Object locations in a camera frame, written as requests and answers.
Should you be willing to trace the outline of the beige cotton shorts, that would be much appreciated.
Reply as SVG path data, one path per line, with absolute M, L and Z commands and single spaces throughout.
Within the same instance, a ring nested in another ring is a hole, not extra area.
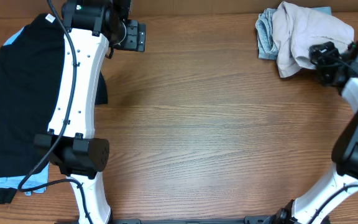
M 280 77 L 287 78 L 302 68 L 316 68 L 309 48 L 332 42 L 340 53 L 354 41 L 354 29 L 342 20 L 315 9 L 281 2 L 272 17 L 272 39 L 278 48 Z

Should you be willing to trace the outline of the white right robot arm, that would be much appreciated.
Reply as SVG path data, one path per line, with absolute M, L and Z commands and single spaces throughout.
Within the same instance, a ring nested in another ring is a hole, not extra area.
M 333 147 L 330 170 L 266 223 L 328 223 L 328 215 L 358 192 L 358 42 L 351 43 L 344 53 L 332 42 L 313 45 L 309 52 L 320 82 L 337 88 L 354 115 Z

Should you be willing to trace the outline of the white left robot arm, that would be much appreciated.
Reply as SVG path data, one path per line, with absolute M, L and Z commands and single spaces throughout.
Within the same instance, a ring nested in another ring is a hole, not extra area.
M 109 142 L 96 138 L 94 106 L 105 58 L 114 50 L 143 52 L 146 26 L 129 19 L 132 2 L 67 1 L 60 21 L 65 56 L 55 110 L 47 133 L 35 136 L 43 160 L 58 166 L 75 194 L 77 223 L 112 223 L 103 170 Z

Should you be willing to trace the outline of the folded blue denim shorts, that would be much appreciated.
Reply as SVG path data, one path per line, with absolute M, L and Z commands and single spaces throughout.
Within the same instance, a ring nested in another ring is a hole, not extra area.
M 277 60 L 278 47 L 273 41 L 273 14 L 277 9 L 267 8 L 255 23 L 259 59 Z

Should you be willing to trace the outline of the black t-shirt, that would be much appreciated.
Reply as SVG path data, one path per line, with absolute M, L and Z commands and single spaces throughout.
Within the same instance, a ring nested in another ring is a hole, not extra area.
M 38 15 L 11 45 L 0 48 L 0 177 L 27 175 L 41 160 L 34 147 L 52 118 L 65 51 L 56 18 Z M 0 204 L 17 190 L 0 189 Z

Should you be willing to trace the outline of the light blue garment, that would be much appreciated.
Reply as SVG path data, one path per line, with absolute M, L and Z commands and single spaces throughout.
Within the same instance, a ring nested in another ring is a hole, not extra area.
M 18 32 L 13 34 L 10 38 L 8 38 L 3 46 L 5 45 L 11 45 L 14 43 L 14 41 L 20 36 L 21 32 L 24 30 L 24 28 L 21 28 Z M 32 188 L 36 187 L 38 185 L 46 184 L 48 181 L 49 176 L 49 164 L 47 164 L 41 172 L 38 174 L 33 174 L 30 176 L 30 178 L 27 180 L 27 182 L 23 185 L 24 188 Z M 25 176 L 15 176 L 15 177 L 0 177 L 0 189 L 18 189 L 18 185 L 20 184 L 21 180 Z

